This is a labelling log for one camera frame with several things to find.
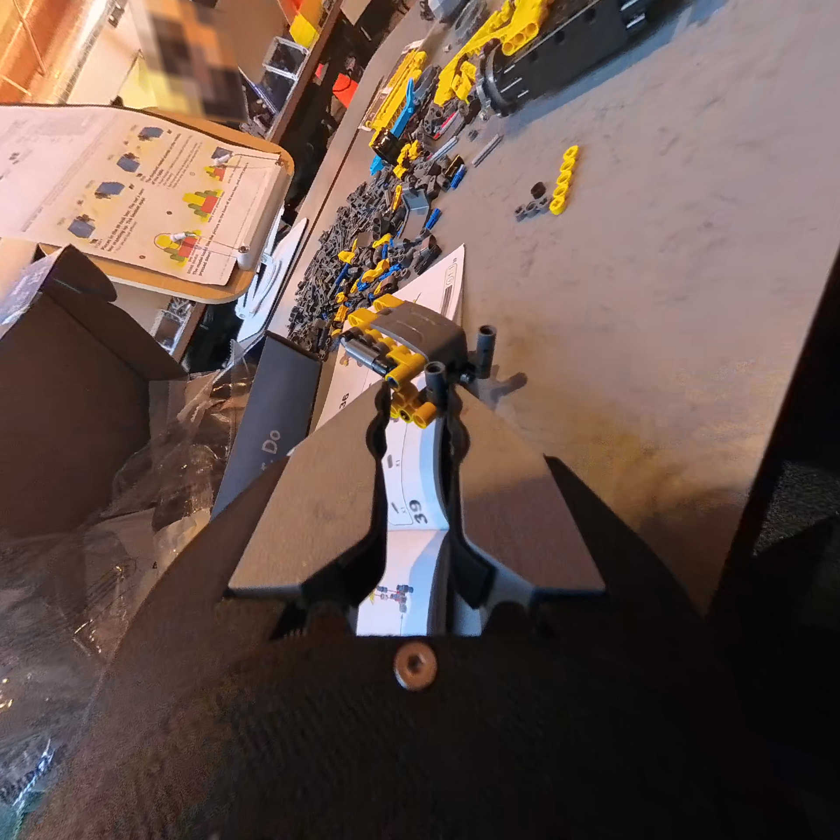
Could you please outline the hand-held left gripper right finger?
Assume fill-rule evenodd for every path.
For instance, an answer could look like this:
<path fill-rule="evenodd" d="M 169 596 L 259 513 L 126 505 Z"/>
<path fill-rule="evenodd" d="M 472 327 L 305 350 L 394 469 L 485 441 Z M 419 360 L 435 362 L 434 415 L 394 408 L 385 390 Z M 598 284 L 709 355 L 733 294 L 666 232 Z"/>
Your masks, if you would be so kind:
<path fill-rule="evenodd" d="M 605 583 L 546 458 L 468 392 L 449 402 L 449 538 L 457 594 L 531 611 Z"/>

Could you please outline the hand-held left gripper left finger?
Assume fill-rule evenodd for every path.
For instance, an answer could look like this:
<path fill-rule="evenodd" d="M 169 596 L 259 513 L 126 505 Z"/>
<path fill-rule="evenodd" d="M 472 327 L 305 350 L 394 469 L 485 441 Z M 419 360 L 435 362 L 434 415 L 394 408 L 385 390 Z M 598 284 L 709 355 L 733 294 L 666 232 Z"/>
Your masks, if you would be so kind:
<path fill-rule="evenodd" d="M 386 531 L 391 390 L 373 385 L 295 447 L 229 587 L 305 587 Z"/>

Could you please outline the instruction booklet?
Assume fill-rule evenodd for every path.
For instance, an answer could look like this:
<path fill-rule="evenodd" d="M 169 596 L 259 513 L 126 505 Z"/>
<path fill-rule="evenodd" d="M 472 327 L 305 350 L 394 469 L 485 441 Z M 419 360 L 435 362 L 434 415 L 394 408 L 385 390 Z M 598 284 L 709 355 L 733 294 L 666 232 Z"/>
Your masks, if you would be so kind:
<path fill-rule="evenodd" d="M 442 257 L 396 296 L 460 325 L 466 247 Z M 315 429 L 331 421 L 381 378 L 338 349 L 325 403 Z M 382 459 L 388 503 L 385 572 L 358 607 L 359 636 L 418 637 L 445 628 L 448 561 L 441 557 L 448 522 L 438 480 L 443 422 L 421 430 L 393 418 Z"/>

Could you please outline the grey yellow brick assembly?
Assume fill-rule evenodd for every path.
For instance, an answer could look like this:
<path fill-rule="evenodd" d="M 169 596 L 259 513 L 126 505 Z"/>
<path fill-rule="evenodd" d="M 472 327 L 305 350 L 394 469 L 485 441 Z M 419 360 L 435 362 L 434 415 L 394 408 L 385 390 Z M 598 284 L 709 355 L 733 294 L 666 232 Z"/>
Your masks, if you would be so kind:
<path fill-rule="evenodd" d="M 490 325 L 479 328 L 470 350 L 455 322 L 393 295 L 353 311 L 349 324 L 340 340 L 345 353 L 389 386 L 391 417 L 420 429 L 445 414 L 456 384 L 490 377 L 497 342 Z"/>

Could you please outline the yellow five-hole beam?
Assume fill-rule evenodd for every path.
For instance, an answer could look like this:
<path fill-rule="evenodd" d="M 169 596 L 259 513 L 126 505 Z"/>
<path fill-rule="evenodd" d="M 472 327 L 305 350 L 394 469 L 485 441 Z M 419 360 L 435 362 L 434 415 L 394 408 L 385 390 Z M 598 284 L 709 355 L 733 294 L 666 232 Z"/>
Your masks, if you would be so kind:
<path fill-rule="evenodd" d="M 573 144 L 563 153 L 559 173 L 554 182 L 549 202 L 549 211 L 554 216 L 561 215 L 566 208 L 580 152 L 580 145 Z"/>

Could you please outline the crumpled clear plastic bags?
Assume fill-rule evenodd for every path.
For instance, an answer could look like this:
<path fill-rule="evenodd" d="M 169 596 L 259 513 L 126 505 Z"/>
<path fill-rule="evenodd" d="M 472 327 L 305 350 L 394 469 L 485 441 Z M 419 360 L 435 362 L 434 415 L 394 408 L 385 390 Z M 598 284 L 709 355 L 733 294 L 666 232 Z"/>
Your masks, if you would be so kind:
<path fill-rule="evenodd" d="M 92 694 L 144 598 L 210 521 L 256 365 L 191 377 L 81 525 L 2 532 L 1 837 L 26 817 L 77 746 Z"/>

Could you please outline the white flat device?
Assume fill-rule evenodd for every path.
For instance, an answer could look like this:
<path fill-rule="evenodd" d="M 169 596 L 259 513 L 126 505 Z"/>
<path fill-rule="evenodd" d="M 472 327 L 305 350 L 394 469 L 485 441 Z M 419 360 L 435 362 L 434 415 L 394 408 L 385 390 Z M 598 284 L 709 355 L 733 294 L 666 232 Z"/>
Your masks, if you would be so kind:
<path fill-rule="evenodd" d="M 241 323 L 235 341 L 244 350 L 268 330 L 308 226 L 306 217 L 297 219 L 273 250 L 262 255 L 255 278 L 246 293 L 236 300 L 235 315 Z"/>

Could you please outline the pile of small brick pieces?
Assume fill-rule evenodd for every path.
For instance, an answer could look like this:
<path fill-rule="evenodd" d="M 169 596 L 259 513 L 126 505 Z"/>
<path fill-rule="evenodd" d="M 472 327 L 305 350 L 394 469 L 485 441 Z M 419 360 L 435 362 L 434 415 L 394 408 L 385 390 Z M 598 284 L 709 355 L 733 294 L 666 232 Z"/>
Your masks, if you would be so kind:
<path fill-rule="evenodd" d="M 355 310 L 397 292 L 419 277 L 441 255 L 434 227 L 442 216 L 440 193 L 466 174 L 460 156 L 420 154 L 402 176 L 387 169 L 356 187 L 318 240 L 288 319 L 288 339 L 325 361 L 336 351 L 340 334 Z M 421 227 L 406 222 L 402 194 L 425 190 L 430 212 Z"/>

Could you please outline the dark blue cardboard box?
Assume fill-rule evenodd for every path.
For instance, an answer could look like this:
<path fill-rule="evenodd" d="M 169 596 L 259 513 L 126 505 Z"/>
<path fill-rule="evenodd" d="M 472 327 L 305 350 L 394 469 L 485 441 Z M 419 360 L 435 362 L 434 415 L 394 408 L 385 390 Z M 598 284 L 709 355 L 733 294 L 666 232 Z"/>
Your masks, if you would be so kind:
<path fill-rule="evenodd" d="M 2 243 L 4 539 L 68 532 L 104 510 L 187 383 L 90 258 L 70 245 L 25 264 L 34 251 Z"/>

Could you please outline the blue brick panel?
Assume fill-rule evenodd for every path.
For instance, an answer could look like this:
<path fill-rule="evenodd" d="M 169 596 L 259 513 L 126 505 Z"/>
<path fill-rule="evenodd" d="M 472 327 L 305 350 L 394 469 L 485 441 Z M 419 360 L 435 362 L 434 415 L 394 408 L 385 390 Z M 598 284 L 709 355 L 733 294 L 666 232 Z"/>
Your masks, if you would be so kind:
<path fill-rule="evenodd" d="M 396 113 L 395 119 L 392 121 L 391 125 L 389 126 L 389 133 L 392 134 L 398 140 L 402 138 L 407 124 L 410 121 L 411 117 L 414 115 L 415 111 L 415 79 L 414 77 L 409 77 L 406 82 L 406 89 L 405 89 L 405 96 L 404 96 L 404 104 L 400 107 L 399 111 Z"/>

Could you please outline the spread of yellow brick panels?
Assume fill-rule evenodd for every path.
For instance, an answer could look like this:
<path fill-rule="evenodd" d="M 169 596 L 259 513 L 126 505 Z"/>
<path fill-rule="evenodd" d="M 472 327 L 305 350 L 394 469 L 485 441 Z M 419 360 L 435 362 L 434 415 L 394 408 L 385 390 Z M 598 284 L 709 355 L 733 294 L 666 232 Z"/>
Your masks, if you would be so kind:
<path fill-rule="evenodd" d="M 371 134 L 373 158 L 370 176 L 390 169 L 406 173 L 408 161 L 428 152 L 439 142 L 456 136 L 474 122 L 481 106 L 476 93 L 478 53 L 462 48 L 443 67 L 427 61 L 419 44 L 409 45 L 389 79 L 376 93 L 361 128 Z M 415 79 L 415 111 L 401 139 L 389 133 L 389 126 L 404 104 L 406 82 Z"/>

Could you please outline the black yellow vehicle model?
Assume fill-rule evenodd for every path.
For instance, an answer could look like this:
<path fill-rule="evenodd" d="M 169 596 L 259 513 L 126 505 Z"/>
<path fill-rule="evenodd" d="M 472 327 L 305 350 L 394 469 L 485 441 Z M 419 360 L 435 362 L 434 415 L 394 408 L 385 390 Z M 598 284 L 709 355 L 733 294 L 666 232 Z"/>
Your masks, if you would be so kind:
<path fill-rule="evenodd" d="M 475 94 L 483 119 L 507 117 L 604 65 L 693 2 L 554 2 L 538 33 L 515 52 L 494 38 L 479 53 Z"/>

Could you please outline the coloured plastic blocks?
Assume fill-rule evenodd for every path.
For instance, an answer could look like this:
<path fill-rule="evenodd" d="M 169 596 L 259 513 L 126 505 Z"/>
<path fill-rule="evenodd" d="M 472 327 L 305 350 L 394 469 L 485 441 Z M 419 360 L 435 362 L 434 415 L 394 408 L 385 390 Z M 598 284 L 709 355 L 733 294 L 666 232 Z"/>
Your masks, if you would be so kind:
<path fill-rule="evenodd" d="M 323 47 L 342 16 L 341 1 L 275 1 L 286 19 L 290 37 L 313 50 Z"/>

